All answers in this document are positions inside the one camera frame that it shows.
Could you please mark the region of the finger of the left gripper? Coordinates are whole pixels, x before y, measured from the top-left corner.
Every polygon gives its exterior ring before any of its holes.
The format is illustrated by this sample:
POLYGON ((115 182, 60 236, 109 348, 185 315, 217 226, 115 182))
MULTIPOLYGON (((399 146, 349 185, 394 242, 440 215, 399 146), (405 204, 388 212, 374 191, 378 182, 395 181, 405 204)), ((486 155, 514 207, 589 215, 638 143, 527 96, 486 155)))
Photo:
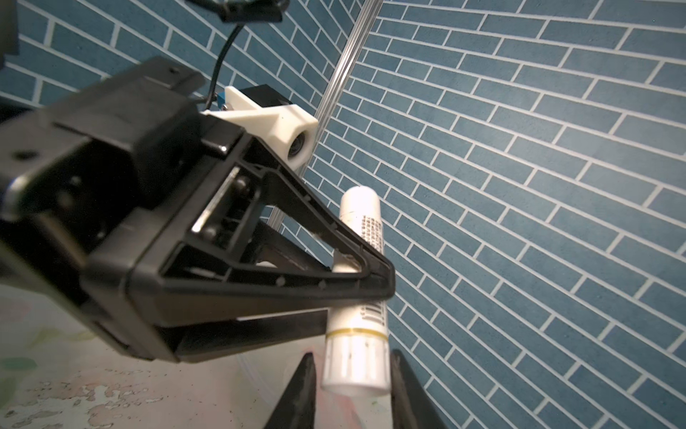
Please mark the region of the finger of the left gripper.
POLYGON ((187 196, 159 209, 165 224, 133 269, 128 293, 153 325, 179 327, 389 299, 386 257, 332 214, 259 139, 243 139, 187 196), (280 209, 339 252, 346 272, 263 222, 280 209))
POLYGON ((182 336, 175 355, 181 362, 203 362, 325 334, 328 311, 195 325, 182 336))

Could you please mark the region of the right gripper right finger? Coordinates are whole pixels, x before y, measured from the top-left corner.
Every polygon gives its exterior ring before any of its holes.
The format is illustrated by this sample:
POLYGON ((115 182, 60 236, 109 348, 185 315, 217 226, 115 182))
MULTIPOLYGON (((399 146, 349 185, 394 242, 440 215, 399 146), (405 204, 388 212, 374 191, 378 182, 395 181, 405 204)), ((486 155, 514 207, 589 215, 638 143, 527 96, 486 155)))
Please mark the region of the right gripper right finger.
POLYGON ((400 350, 391 352, 393 429, 446 429, 447 426, 400 350))

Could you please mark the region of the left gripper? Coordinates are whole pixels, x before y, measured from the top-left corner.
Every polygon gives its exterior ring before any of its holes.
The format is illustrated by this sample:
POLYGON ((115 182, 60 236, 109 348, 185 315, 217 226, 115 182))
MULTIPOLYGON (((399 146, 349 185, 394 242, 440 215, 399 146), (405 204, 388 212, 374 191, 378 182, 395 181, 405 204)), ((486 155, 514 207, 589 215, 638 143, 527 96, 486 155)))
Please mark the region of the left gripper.
POLYGON ((198 112, 190 94, 202 80, 156 57, 1 125, 2 261, 135 359, 181 362, 175 350, 195 326, 153 325, 128 293, 164 227, 159 209, 255 139, 198 112))

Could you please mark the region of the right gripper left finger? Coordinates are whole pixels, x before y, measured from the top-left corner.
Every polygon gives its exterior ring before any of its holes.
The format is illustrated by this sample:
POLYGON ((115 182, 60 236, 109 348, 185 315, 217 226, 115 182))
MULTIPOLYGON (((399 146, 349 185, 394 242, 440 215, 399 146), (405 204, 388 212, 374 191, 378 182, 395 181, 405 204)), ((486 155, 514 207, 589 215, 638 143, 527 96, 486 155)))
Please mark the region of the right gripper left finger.
POLYGON ((300 360, 264 429, 313 429, 316 392, 314 355, 308 352, 300 360))

